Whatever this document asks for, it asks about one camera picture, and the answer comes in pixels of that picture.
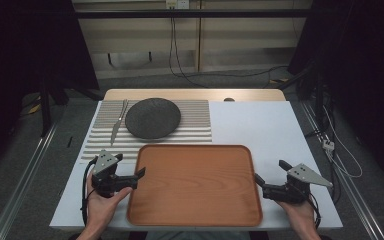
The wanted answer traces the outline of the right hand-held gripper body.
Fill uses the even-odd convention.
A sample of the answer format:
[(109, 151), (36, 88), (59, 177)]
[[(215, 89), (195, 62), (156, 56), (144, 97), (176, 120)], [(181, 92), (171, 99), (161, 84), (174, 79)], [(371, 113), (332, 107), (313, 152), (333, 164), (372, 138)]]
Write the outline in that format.
[(325, 187), (333, 186), (330, 181), (303, 163), (292, 166), (292, 169), (286, 171), (286, 173), (286, 182), (283, 185), (273, 185), (265, 182), (265, 188), (262, 189), (264, 198), (299, 204), (309, 199), (311, 184)]

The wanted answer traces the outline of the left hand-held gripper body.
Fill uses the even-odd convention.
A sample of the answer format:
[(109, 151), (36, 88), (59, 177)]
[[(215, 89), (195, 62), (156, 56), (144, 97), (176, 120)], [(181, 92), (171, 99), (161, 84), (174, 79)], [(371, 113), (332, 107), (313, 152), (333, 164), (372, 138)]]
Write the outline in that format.
[(97, 156), (92, 173), (92, 187), (100, 196), (109, 198), (112, 193), (119, 192), (123, 188), (137, 188), (138, 180), (135, 175), (118, 176), (116, 174), (119, 162), (115, 155), (106, 150), (101, 150)]

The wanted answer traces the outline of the brown wooden tray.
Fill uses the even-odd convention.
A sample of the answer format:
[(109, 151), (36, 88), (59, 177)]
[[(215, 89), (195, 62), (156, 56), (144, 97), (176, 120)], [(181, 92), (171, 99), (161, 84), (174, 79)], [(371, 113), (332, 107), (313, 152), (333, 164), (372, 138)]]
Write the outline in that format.
[(242, 145), (146, 145), (129, 199), (136, 226), (255, 227), (263, 219), (250, 150)]

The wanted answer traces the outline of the person's right hand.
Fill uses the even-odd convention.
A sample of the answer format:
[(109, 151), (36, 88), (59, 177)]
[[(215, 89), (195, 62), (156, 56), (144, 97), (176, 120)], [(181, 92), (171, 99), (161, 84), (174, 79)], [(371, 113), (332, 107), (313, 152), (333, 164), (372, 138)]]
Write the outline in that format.
[(308, 202), (290, 204), (277, 201), (288, 216), (290, 225), (297, 233), (308, 233), (315, 230), (314, 210)]

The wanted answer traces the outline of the person's left hand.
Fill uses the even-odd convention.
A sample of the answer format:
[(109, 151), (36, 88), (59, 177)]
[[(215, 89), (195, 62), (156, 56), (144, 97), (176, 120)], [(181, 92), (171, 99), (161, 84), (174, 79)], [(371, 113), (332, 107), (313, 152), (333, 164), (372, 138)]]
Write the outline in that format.
[(126, 198), (133, 189), (131, 187), (123, 188), (109, 198), (100, 196), (91, 184), (88, 185), (87, 191), (88, 219), (86, 227), (98, 234), (106, 229), (115, 214), (118, 204)]

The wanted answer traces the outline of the silver table knife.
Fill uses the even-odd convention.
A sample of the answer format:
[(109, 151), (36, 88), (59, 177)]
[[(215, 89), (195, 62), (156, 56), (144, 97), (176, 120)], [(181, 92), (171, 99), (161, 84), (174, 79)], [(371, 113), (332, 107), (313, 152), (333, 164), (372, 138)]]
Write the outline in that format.
[(124, 100), (123, 100), (122, 108), (121, 108), (121, 112), (120, 112), (120, 114), (119, 114), (119, 117), (118, 117), (116, 123), (113, 125), (113, 128), (112, 128), (111, 137), (110, 137), (110, 146), (113, 146), (113, 144), (114, 144), (114, 142), (115, 142), (115, 139), (116, 139), (116, 137), (117, 137), (118, 130), (119, 130), (119, 128), (120, 128), (120, 125), (121, 125), (121, 123), (122, 123), (124, 114), (125, 114), (126, 109), (127, 109), (127, 107), (128, 107), (128, 102), (129, 102), (128, 99), (124, 99)]

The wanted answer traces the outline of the dark grey round plate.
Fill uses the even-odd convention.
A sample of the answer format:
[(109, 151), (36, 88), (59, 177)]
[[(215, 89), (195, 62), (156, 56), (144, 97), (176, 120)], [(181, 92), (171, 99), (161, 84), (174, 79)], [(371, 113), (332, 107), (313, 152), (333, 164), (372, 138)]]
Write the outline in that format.
[(135, 137), (160, 139), (176, 130), (181, 121), (181, 111), (172, 101), (148, 98), (135, 103), (127, 112), (125, 125)]

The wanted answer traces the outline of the black metal stand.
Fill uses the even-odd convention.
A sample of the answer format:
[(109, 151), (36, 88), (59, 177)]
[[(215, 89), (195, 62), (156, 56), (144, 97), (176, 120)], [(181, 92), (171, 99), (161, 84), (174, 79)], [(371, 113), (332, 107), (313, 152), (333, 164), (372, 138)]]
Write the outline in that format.
[(47, 89), (46, 78), (43, 77), (40, 81), (40, 105), (42, 111), (42, 133), (41, 136), (45, 137), (49, 132), (52, 125), (51, 111), (49, 106), (49, 92)]

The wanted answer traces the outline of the striped grey placemat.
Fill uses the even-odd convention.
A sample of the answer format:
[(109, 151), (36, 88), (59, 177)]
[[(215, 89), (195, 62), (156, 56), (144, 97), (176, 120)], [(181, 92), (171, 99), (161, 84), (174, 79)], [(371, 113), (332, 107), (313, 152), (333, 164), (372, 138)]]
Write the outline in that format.
[(86, 164), (101, 150), (106, 150), (112, 155), (122, 153), (122, 164), (135, 163), (139, 149), (146, 144), (210, 144), (212, 131), (209, 103), (205, 100), (174, 100), (174, 103), (180, 109), (181, 120), (170, 135), (155, 140), (140, 139), (121, 123), (114, 142), (111, 142), (112, 129), (121, 113), (123, 101), (101, 101), (76, 162)]

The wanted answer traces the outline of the black curtain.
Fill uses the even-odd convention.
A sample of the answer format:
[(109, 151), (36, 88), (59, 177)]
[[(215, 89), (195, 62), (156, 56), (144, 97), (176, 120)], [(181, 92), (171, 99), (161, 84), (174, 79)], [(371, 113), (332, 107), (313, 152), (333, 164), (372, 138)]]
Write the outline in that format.
[(99, 88), (72, 0), (0, 0), (0, 153), (30, 93)]
[(384, 0), (313, 0), (289, 72), (315, 62), (384, 171)]

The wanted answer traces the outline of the black horizontal metal bar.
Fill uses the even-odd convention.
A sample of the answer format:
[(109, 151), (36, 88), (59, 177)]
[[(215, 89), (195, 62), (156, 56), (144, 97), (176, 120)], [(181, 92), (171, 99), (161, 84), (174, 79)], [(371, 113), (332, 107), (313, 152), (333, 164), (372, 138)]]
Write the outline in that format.
[(295, 18), (308, 17), (314, 11), (308, 9), (269, 9), (269, 10), (80, 10), (74, 15), (79, 19), (118, 19), (118, 18)]

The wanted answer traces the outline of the aluminium floor rail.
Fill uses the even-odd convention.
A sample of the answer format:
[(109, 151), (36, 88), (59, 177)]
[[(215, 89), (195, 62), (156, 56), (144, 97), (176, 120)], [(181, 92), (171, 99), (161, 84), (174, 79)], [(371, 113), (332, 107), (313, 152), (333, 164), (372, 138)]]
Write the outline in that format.
[[(316, 131), (320, 131), (320, 128), (316, 123), (315, 112), (311, 107), (311, 104), (305, 102), (301, 102), (300, 104), (312, 128)], [(328, 135), (321, 132), (317, 135), (317, 138), (320, 142), (322, 142), (323, 139), (328, 139)], [(353, 180), (356, 180), (357, 177), (350, 177), (351, 174), (346, 171), (346, 168), (338, 154), (336, 154), (336, 157), (332, 159), (331, 156), (333, 156), (333, 154), (329, 153), (329, 150), (323, 151), (328, 157), (328, 161), (333, 163), (333, 169), (337, 174), (337, 178), (341, 183), (343, 190), (347, 193), (351, 204), (353, 205), (361, 223), (369, 235), (369, 238), (371, 240), (384, 240), (384, 232), (382, 231), (376, 217), (364, 200), (357, 186), (354, 184)]]
[(40, 138), (40, 141), (28, 162), (25, 171), (18, 181), (15, 190), (3, 208), (3, 211), (0, 214), (0, 240), (6, 240), (9, 230), (21, 208), (30, 185), (32, 184), (49, 145), (53, 140), (57, 127), (58, 124), (53, 123), (46, 134)]

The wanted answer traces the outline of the white wall socket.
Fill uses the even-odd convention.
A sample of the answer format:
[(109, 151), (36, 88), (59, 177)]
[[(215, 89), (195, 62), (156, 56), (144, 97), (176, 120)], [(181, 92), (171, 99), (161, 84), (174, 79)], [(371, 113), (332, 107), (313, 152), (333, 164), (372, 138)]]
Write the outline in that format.
[(189, 0), (166, 0), (166, 9), (167, 10), (189, 10), (190, 1)]

